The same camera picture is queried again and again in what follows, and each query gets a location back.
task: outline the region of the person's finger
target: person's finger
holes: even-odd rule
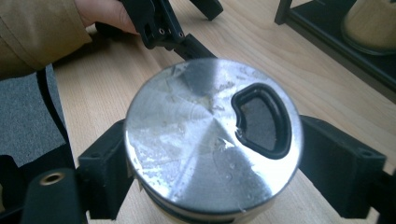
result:
[[[117,0],[75,0],[79,16],[85,27],[99,21],[136,34],[134,24],[122,3]]]
[[[125,32],[136,34],[136,29],[122,2],[115,0],[100,0],[96,21],[107,23]]]

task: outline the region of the light wood surface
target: light wood surface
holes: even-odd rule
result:
[[[224,12],[207,21],[187,0],[171,0],[184,32],[220,58],[250,64],[280,83],[299,112],[323,119],[386,154],[396,164],[396,105],[348,72],[287,25],[274,23],[278,1],[223,0]],[[293,1],[299,5],[303,1]],[[125,118],[142,84],[174,63],[174,52],[146,49],[138,36],[93,42],[54,65],[74,157]],[[298,172],[275,204],[251,223],[375,223],[343,219]],[[91,223],[112,223],[91,221]],[[115,223],[175,223],[134,182]]]

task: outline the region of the black plastic stand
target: black plastic stand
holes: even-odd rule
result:
[[[373,56],[344,41],[341,23],[356,0],[312,1],[290,8],[292,0],[281,0],[277,24],[286,23],[337,62],[396,103],[396,55]]]

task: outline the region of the hole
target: hole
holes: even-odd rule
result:
[[[165,30],[163,28],[158,29],[158,32],[160,32],[161,35],[165,34]]]
[[[50,175],[46,175],[40,180],[40,185],[48,186],[58,183],[64,178],[64,173],[53,173]]]

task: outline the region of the black plastic bracket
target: black plastic bracket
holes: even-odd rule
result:
[[[341,217],[366,218],[373,203],[368,197],[378,190],[386,157],[323,120],[301,119],[305,136],[301,171]]]
[[[116,219],[134,181],[123,142],[123,122],[113,124],[78,157],[78,178],[91,219]]]
[[[223,10],[218,0],[191,0],[209,20],[215,19]],[[193,35],[183,33],[168,0],[122,0],[136,31],[145,47],[164,47],[174,50],[184,60],[215,58]],[[96,23],[96,29],[105,36],[120,34],[117,28]]]

